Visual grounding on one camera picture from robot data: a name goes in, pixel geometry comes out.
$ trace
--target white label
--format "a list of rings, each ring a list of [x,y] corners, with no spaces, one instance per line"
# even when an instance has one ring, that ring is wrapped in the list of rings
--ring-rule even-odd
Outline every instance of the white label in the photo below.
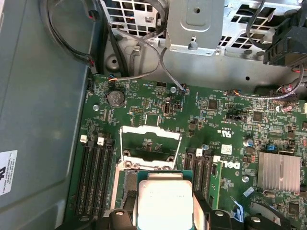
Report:
[[[254,190],[253,187],[249,187],[249,188],[243,193],[243,195],[244,195],[245,197],[248,197],[248,196],[249,196],[250,194],[252,194],[254,191],[255,191],[255,190]]]
[[[17,150],[0,152],[0,195],[11,190]]]
[[[232,154],[232,145],[222,145],[221,154]]]

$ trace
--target chipset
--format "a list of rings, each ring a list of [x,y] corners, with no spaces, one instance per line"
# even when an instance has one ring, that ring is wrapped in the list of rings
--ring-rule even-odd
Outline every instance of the chipset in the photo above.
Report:
[[[253,121],[262,122],[263,112],[254,112]]]
[[[292,215],[299,215],[299,204],[290,202],[288,212]]]
[[[209,99],[208,109],[217,110],[217,100]]]

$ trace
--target heatsink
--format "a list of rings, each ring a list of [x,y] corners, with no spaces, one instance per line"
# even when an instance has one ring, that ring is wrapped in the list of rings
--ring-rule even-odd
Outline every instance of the heatsink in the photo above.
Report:
[[[299,194],[301,158],[259,153],[257,186]]]

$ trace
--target ram slot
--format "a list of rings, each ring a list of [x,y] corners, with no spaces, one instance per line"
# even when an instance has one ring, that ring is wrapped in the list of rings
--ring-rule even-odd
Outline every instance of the ram slot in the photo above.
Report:
[[[105,163],[105,155],[108,151],[103,148],[101,150],[101,154],[98,160],[98,171],[97,171],[97,183],[95,189],[95,201],[94,201],[94,213],[93,216],[95,219],[98,219],[99,211],[100,211],[100,204],[102,200],[102,188],[104,184],[104,163]]]
[[[88,184],[88,192],[86,196],[86,214],[93,214],[93,199],[96,189],[96,180],[97,180],[97,167],[98,167],[98,159],[100,155],[100,148],[95,148],[93,157],[92,157],[92,164],[90,167],[90,178],[89,178],[89,184]]]
[[[87,187],[87,171],[89,165],[89,157],[92,148],[84,147],[83,154],[82,154],[82,166],[80,172],[80,179],[78,182],[78,194],[77,194],[77,201],[75,206],[75,215],[79,215],[83,213],[83,205],[84,205],[84,197],[85,191]]]
[[[106,201],[109,197],[108,190],[109,190],[109,184],[110,184],[110,176],[111,176],[111,167],[112,167],[112,160],[113,160],[113,148],[108,149],[106,152],[106,172],[105,172],[105,182],[104,182],[104,188],[103,188],[103,196],[102,196],[102,204],[99,216],[102,217],[105,210],[106,210]]]

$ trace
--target electrolytic capacitor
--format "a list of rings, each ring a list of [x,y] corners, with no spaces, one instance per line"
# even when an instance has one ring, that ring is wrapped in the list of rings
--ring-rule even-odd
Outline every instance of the electrolytic capacitor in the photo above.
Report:
[[[282,108],[283,113],[288,113],[290,111],[292,111],[292,106],[285,106]]]
[[[245,147],[251,147],[251,146],[254,145],[254,141],[252,139],[246,139],[246,140],[243,141],[243,145]]]
[[[209,150],[209,145],[203,144],[203,145],[201,146],[201,148],[202,148],[203,150]]]

